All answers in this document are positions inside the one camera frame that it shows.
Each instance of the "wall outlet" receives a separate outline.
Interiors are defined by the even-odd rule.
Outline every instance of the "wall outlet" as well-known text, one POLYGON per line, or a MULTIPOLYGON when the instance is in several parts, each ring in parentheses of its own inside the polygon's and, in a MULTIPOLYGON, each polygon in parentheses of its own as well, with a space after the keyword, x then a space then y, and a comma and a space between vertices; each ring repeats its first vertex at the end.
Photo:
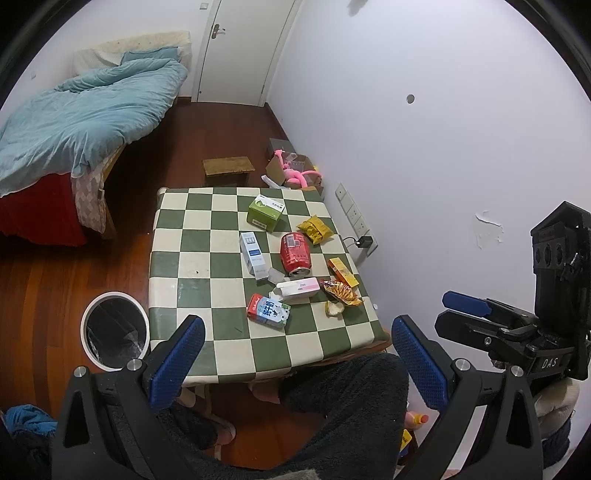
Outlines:
POLYGON ((339 200, 342 200, 343 197, 347 194, 347 190, 343 187, 342 183, 339 183, 339 186, 335 190, 335 195, 339 200))
POLYGON ((351 207, 353 206, 353 199, 351 198, 351 195, 345 193, 345 196, 340 200, 340 205, 345 213, 351 210, 351 207))
POLYGON ((357 205, 353 204, 353 206, 347 212, 347 218, 349 219, 349 223, 351 225, 355 225, 357 220, 361 218, 361 213, 359 213, 359 209, 357 205))
POLYGON ((369 230, 367 223, 365 223, 365 218, 360 216, 353 225, 353 230, 355 230, 355 235, 357 235, 357 238, 364 236, 369 230))

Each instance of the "trash can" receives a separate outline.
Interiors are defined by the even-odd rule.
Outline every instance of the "trash can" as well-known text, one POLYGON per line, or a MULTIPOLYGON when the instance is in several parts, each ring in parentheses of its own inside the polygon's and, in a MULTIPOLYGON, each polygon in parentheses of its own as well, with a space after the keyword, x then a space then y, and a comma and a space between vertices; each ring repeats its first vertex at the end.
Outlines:
POLYGON ((80 340, 97 367, 107 372, 121 370, 129 360, 143 358, 148 352, 148 316, 126 293, 103 293, 90 302, 82 316, 80 340))

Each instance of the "red soda can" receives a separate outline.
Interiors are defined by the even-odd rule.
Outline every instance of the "red soda can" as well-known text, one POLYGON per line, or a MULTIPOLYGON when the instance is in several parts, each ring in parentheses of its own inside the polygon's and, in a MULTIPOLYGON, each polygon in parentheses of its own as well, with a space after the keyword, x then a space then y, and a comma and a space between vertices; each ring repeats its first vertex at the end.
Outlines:
POLYGON ((281 238, 281 261, 292 278, 310 275, 312 259, 306 237, 299 232, 287 233, 281 238))

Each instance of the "checkered tablecloth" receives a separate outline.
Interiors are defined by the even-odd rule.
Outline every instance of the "checkered tablecloth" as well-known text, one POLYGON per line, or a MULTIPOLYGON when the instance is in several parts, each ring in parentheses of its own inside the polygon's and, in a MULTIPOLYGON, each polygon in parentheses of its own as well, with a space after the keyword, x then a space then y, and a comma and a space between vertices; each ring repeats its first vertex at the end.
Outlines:
POLYGON ((280 242, 286 232, 317 215, 336 232, 316 191, 246 187, 161 189, 150 259, 150 339, 152 348, 170 338, 188 314, 205 322, 206 342, 185 384, 242 382, 279 377, 299 365, 341 355, 387 339, 355 265, 339 235, 310 245, 312 275, 330 276, 326 261, 339 257, 354 273, 363 304, 327 317, 326 294, 292 305, 284 330, 246 317, 252 294, 267 295, 274 285, 257 282, 244 263, 240 232, 255 232, 267 265, 285 271, 280 242), (246 222, 259 194, 285 203, 275 232, 246 222))

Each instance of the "dark fuzzy pants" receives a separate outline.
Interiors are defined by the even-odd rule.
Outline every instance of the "dark fuzzy pants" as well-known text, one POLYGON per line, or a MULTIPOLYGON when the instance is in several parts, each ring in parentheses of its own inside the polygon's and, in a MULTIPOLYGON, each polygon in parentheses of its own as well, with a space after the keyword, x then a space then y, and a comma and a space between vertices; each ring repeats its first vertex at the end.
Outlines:
POLYGON ((308 368, 286 378, 280 387, 281 404, 297 412, 320 413, 326 422, 290 460, 267 471, 225 465, 200 451, 198 445, 209 441, 200 435, 211 435, 203 418, 179 421, 178 412, 170 411, 159 418, 203 480, 263 479, 303 470, 315 470, 322 480, 391 480, 407 393, 408 374, 400 359, 388 353, 308 368))

